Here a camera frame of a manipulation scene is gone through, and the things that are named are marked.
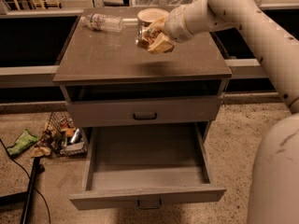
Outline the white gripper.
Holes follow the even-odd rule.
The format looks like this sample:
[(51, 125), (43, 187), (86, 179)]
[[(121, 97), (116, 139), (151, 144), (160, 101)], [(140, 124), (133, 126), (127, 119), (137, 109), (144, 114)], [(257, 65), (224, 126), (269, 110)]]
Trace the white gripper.
[(149, 29), (166, 32), (166, 35), (159, 33), (149, 36), (147, 48), (149, 53), (158, 54), (171, 51), (175, 46), (171, 39), (178, 43), (193, 39), (193, 34), (185, 24), (185, 8), (185, 6), (176, 7), (169, 13), (167, 18), (161, 17), (149, 25)]

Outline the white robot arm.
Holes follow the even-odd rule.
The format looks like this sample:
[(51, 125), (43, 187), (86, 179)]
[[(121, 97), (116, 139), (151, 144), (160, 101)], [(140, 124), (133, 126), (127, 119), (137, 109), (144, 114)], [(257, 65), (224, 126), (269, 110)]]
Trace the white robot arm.
[(171, 50), (207, 31), (233, 26), (292, 114), (263, 137), (249, 193), (248, 224), (299, 224), (299, 41), (254, 0), (198, 0), (150, 25), (161, 33), (148, 52)]

